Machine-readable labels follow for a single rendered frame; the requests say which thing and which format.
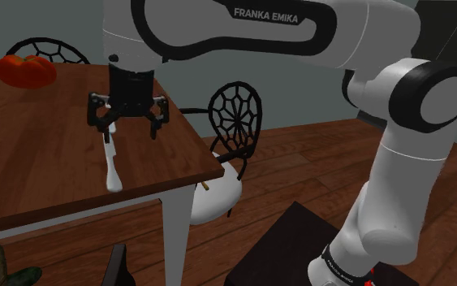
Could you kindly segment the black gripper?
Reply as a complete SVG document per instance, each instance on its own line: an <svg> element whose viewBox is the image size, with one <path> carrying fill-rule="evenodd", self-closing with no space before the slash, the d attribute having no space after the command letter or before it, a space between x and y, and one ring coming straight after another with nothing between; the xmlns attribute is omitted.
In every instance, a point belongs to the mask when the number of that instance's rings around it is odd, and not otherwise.
<svg viewBox="0 0 457 286"><path fill-rule="evenodd" d="M103 134L104 142L110 143L109 126L120 116L144 116L150 121L150 136L155 140L157 131L170 121L170 114L168 97L164 93L153 97L154 71L127 71L110 64L109 77L109 96L88 94L88 125L96 127ZM97 109L108 103L109 110L98 117Z"/></svg>

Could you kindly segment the red tomato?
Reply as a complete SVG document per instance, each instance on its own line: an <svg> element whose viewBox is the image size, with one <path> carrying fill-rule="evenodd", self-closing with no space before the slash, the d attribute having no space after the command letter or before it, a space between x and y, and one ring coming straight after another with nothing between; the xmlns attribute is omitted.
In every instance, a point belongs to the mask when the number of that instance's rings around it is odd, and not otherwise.
<svg viewBox="0 0 457 286"><path fill-rule="evenodd" d="M56 78L54 65L45 58L10 54L0 59L0 80L12 87L39 89L53 84Z"/></svg>

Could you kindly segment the black chair back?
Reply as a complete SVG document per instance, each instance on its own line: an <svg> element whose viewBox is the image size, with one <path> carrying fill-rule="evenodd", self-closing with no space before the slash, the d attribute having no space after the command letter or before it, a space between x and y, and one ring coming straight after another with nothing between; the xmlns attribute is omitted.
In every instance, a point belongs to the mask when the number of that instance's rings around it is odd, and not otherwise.
<svg viewBox="0 0 457 286"><path fill-rule="evenodd" d="M136 286L133 276L127 269L125 244L114 245L101 286Z"/></svg>

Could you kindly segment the wooden table with white legs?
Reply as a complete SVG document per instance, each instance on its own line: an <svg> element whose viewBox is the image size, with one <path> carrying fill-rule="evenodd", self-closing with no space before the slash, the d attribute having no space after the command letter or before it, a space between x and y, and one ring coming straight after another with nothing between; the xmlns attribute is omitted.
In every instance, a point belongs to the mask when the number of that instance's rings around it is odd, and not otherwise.
<svg viewBox="0 0 457 286"><path fill-rule="evenodd" d="M180 286L195 185L221 176L222 166L171 106L155 139L147 119L117 122L114 161L123 190L109 192L102 136L86 120L88 93L107 92L108 69L60 63L57 71L43 89L0 81L0 242L160 198L166 286Z"/></svg>

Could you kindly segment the dark robot stand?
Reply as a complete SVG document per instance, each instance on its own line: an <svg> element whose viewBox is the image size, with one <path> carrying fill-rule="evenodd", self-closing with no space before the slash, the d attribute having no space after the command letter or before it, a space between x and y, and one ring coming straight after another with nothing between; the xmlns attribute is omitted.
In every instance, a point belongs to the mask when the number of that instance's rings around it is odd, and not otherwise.
<svg viewBox="0 0 457 286"><path fill-rule="evenodd" d="M347 286L420 286L382 262L362 277L349 276L327 248L337 233L337 228L295 201L227 275L224 286L312 286L308 264L315 258Z"/></svg>

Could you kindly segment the white spoon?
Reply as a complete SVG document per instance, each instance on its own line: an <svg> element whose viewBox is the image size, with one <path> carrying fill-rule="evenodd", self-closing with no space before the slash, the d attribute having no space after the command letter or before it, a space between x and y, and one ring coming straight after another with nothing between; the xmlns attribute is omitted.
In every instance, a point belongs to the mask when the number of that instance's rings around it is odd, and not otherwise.
<svg viewBox="0 0 457 286"><path fill-rule="evenodd" d="M119 179L118 172L114 165L114 156L116 149L112 135L116 132L115 123L111 123L108 129L103 133L104 137L104 151L106 156L107 174L106 174L106 187L109 192L116 193L123 189L121 180Z"/></svg>

